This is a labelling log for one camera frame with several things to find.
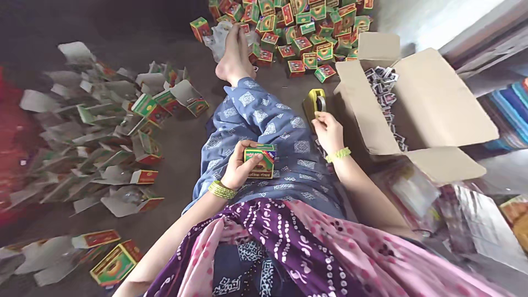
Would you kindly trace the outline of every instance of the open cardboard box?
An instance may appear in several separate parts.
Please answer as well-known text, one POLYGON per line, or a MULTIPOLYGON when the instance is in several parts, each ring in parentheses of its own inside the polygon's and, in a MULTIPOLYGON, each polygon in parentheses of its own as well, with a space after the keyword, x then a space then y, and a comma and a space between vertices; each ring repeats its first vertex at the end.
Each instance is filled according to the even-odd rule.
POLYGON ((475 96, 440 53, 426 49, 399 59, 400 37, 364 32, 359 35, 358 60, 336 63, 341 78, 334 91, 345 141, 362 142, 373 161, 408 157, 433 182, 444 184, 486 173, 458 147, 498 138, 497 127, 475 96), (401 152, 364 71, 393 67, 399 80, 392 105, 396 132, 406 138, 401 152))

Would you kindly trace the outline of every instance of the green bangle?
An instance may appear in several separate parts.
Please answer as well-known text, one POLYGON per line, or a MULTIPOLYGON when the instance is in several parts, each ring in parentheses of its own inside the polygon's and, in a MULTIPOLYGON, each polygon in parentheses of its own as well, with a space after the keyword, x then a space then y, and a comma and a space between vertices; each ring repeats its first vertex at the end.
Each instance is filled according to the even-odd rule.
POLYGON ((224 186, 219 180, 215 180, 213 181, 213 183, 211 183, 211 185, 209 186, 209 191, 215 196, 228 200, 233 199, 238 193, 224 186))
POLYGON ((333 153, 332 155, 328 155, 325 157, 326 161, 328 163, 332 163, 335 159, 341 159, 343 157, 346 157, 350 155, 351 151, 348 149, 348 146, 345 148, 340 149, 339 151, 333 153))

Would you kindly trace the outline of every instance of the box flap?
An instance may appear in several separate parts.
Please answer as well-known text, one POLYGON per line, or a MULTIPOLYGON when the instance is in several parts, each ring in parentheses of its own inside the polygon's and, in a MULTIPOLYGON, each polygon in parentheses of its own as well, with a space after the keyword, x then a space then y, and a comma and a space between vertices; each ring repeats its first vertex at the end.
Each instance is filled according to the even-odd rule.
POLYGON ((336 91, 341 94, 347 116, 355 118, 363 141, 373 155, 400 154, 400 148, 381 112, 359 61, 335 64, 341 78, 336 91))
POLYGON ((400 37, 396 34, 363 32, 359 34, 357 57, 360 60, 392 60, 400 57, 400 37))
POLYGON ((486 174, 486 169, 454 146, 426 148, 404 153, 431 181, 447 184, 474 179, 486 174))
POLYGON ((394 65, 394 87, 426 147, 462 146, 498 138, 498 130, 440 53, 426 49, 394 65))

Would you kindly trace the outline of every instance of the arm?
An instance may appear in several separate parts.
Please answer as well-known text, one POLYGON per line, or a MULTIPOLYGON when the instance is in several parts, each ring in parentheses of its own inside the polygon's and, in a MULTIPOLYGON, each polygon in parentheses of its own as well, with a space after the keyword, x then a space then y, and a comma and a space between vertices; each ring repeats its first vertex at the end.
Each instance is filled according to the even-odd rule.
MULTIPOLYGON (((249 172, 260 162, 262 155, 258 154, 243 162, 244 148, 257 147, 257 143, 244 140, 237 143, 221 182, 224 186, 238 190, 248 178, 249 172)), ((147 254, 117 289, 114 297, 137 297, 145 293, 158 273, 165 267, 176 253, 183 238, 191 228, 201 221, 220 212, 227 200, 205 193, 184 215, 182 215, 150 248, 147 254)))
MULTIPOLYGON (((343 126, 329 113, 315 114, 316 119, 312 123, 324 150, 331 155, 343 149, 343 126)), ((333 163, 339 180, 350 194, 350 203, 360 223, 414 238, 396 207, 351 156, 336 159, 333 163)))

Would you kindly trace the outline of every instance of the blue patterned pants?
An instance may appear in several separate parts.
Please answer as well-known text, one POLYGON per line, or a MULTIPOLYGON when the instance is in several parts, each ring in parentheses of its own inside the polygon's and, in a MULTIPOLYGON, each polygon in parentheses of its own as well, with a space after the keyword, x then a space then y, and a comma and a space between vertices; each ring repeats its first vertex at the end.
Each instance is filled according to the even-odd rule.
POLYGON ((186 212, 214 180, 222 178, 229 156, 240 140, 276 144, 273 179, 247 179, 235 202, 256 197, 301 200, 335 218, 343 218, 341 206, 323 158, 313 145, 308 124, 277 97, 246 77, 238 87, 224 87, 227 97, 216 109, 216 131, 202 148, 201 176, 186 212))

